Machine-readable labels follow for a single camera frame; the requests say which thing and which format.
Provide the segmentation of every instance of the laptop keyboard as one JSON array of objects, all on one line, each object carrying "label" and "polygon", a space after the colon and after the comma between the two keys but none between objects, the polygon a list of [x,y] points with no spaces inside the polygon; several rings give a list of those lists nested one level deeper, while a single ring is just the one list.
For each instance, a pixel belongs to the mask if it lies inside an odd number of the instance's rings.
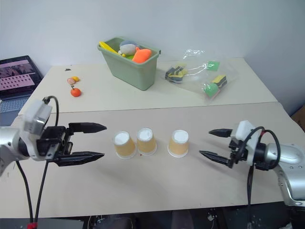
[{"label": "laptop keyboard", "polygon": [[0,103],[0,113],[9,111],[19,111],[25,104],[28,98],[16,99],[11,101],[2,101]]}]

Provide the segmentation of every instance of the green plastic basket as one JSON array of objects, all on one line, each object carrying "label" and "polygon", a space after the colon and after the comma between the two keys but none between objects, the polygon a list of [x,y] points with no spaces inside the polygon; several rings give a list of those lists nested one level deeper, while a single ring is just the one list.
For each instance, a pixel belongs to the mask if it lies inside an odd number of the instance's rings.
[{"label": "green plastic basket", "polygon": [[[105,43],[118,51],[120,49],[120,43],[124,40],[123,37],[115,37]],[[139,43],[138,45],[141,49],[150,49],[152,51],[150,58],[144,63],[136,63],[128,58],[124,58],[111,51],[103,49],[99,45],[97,48],[102,52],[111,73],[115,77],[139,88],[142,91],[145,91],[154,83],[157,69],[157,58],[161,51]]]}]

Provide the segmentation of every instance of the red cable tie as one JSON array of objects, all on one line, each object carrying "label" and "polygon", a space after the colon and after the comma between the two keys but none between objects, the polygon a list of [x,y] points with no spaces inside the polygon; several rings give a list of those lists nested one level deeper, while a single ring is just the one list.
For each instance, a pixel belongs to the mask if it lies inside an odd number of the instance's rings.
[{"label": "red cable tie", "polygon": [[27,229],[36,229],[37,223],[29,223]]}]

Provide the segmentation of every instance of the orange toy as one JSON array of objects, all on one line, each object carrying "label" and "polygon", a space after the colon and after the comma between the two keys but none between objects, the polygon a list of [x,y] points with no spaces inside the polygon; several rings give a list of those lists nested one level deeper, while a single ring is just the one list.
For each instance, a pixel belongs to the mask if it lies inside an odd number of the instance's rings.
[{"label": "orange toy", "polygon": [[74,97],[78,97],[78,96],[81,95],[80,89],[74,88],[73,86],[72,86],[72,89],[71,89],[70,93],[71,93],[71,95],[74,96]]},{"label": "orange toy", "polygon": [[136,63],[143,63],[147,61],[152,54],[152,51],[149,49],[140,49],[139,47],[136,47],[135,49],[137,52],[135,53],[132,60]]}]

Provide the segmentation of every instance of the laptop screen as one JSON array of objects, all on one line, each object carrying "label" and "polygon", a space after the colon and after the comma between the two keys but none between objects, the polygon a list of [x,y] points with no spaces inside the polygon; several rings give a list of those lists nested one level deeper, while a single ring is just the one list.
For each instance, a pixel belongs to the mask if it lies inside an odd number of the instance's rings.
[{"label": "laptop screen", "polygon": [[0,61],[0,98],[2,100],[29,96],[41,76],[29,56]]}]

